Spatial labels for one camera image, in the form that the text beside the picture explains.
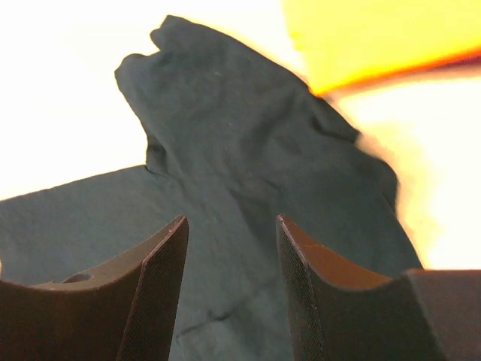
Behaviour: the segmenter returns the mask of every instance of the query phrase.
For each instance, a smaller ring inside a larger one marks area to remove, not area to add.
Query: yellow object
[[[313,94],[481,55],[480,0],[283,0]]]

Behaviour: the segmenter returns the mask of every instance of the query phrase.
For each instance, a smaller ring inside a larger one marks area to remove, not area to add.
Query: dark green cloth
[[[61,280],[185,214],[171,360],[292,361],[278,214],[375,272],[421,267],[395,215],[394,172],[301,80],[178,17],[151,37],[160,52],[116,71],[147,134],[147,167],[0,203],[4,278]]]

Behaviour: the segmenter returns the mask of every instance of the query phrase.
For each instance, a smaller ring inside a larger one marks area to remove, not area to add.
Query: small hole
[[[63,281],[64,284],[72,284],[74,282],[82,282],[82,281],[87,281],[90,278],[92,278],[91,274],[88,273],[77,273],[76,275],[73,275],[70,278],[67,278],[65,281]]]

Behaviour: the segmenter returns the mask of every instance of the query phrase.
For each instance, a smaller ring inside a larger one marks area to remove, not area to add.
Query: white surface
[[[229,33],[303,74],[279,0],[9,2],[0,8],[0,199],[141,164],[146,140],[116,88],[130,53],[177,14]],[[432,268],[481,268],[478,230],[481,69],[412,75],[333,96],[388,161],[398,214]]]

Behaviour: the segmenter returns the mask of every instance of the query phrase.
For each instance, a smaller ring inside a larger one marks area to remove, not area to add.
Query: dark brown object
[[[277,245],[296,361],[481,359],[481,271],[410,270],[390,279],[284,216]]]
[[[167,360],[188,233],[178,217],[63,283],[0,281],[0,360]]]

